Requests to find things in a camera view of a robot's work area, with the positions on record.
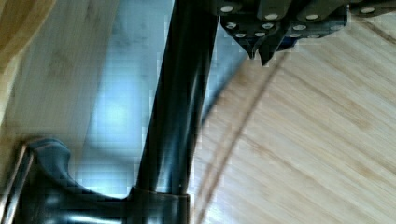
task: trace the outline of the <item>wooden floor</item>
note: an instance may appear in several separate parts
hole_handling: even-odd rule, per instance
[[[199,138],[193,223],[396,223],[396,15],[246,61]]]

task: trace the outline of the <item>bolt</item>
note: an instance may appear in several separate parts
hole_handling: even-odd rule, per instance
[[[262,36],[265,36],[265,32],[258,32],[258,33],[254,34],[254,35],[257,36],[257,37],[262,37]]]
[[[290,34],[290,35],[289,35],[289,37],[294,37],[294,38],[300,37],[300,36],[301,36],[300,34]]]
[[[305,25],[296,25],[293,27],[293,30],[305,30],[306,26]]]
[[[233,6],[224,6],[220,9],[222,12],[232,12],[233,11]]]
[[[269,30],[269,29],[271,29],[273,27],[274,27],[274,24],[271,23],[271,22],[267,22],[267,23],[262,25],[262,28],[264,28],[265,30]]]
[[[373,7],[364,7],[361,9],[362,14],[369,14],[375,11],[375,8]]]
[[[273,20],[276,20],[276,18],[278,18],[278,17],[279,16],[277,14],[273,13],[273,14],[266,15],[265,19],[267,19],[268,21],[273,21]]]
[[[308,38],[319,38],[320,35],[309,35]]]
[[[334,25],[334,26],[330,27],[330,29],[333,31],[341,30],[342,28],[344,28],[343,25]]]
[[[227,24],[225,25],[225,27],[226,27],[227,29],[232,30],[233,28],[236,27],[236,23],[235,23],[235,22],[227,22]]]
[[[245,36],[247,36],[246,34],[236,34],[235,35],[235,37],[238,37],[238,38],[242,38],[242,37],[245,37]]]
[[[317,15],[317,14],[312,14],[312,15],[306,16],[306,19],[309,20],[309,21],[314,21],[317,18],[319,18],[319,15]]]

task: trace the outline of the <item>black metal tube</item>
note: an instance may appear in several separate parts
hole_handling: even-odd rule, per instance
[[[136,187],[185,194],[218,17],[176,0]]]

